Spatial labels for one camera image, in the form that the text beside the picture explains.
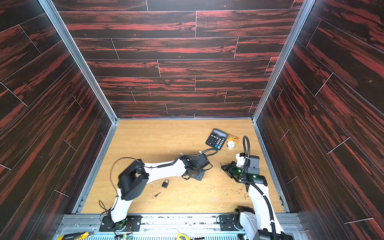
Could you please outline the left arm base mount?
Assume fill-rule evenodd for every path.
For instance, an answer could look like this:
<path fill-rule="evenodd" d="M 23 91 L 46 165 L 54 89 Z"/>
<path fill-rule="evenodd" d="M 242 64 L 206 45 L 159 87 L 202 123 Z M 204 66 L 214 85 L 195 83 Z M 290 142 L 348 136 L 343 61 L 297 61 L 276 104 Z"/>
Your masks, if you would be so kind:
<path fill-rule="evenodd" d="M 110 216 L 104 216 L 100 225 L 100 232 L 138 232 L 140 230 L 142 216 L 127 215 L 120 222 L 114 223 Z"/>

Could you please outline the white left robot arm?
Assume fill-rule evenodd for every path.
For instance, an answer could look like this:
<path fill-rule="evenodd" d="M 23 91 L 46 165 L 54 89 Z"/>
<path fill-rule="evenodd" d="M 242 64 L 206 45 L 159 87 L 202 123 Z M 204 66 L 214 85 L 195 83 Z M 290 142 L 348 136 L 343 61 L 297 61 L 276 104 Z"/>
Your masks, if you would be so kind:
<path fill-rule="evenodd" d="M 205 171 L 213 165 L 207 155 L 179 155 L 175 160 L 163 163 L 143 163 L 141 159 L 131 158 L 133 162 L 118 176 L 117 196 L 110 217 L 113 223 L 123 221 L 132 201 L 138 198 L 147 184 L 171 177 L 201 181 Z"/>

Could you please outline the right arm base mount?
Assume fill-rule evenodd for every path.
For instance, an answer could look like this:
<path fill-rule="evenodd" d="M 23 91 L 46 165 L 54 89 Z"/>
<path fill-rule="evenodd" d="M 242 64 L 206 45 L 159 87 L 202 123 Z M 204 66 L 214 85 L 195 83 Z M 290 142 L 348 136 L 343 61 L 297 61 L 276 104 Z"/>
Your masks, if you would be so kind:
<path fill-rule="evenodd" d="M 240 214 L 242 212 L 254 214 L 254 209 L 246 206 L 237 206 L 231 214 L 222 214 L 217 217 L 217 224 L 221 231 L 242 231 L 244 228 L 240 224 Z"/>

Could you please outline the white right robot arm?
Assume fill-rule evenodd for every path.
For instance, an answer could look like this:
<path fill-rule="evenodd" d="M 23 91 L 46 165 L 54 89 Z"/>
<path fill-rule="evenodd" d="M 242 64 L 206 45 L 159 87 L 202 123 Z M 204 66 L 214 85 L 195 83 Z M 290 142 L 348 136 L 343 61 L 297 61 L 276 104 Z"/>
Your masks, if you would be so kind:
<path fill-rule="evenodd" d="M 221 215 L 221 229 L 244 231 L 240 240 L 292 240 L 294 237 L 285 233 L 271 204 L 267 180 L 260 175 L 260 158 L 239 153 L 236 159 L 221 169 L 235 182 L 245 185 L 253 207 L 237 206 L 232 215 Z"/>

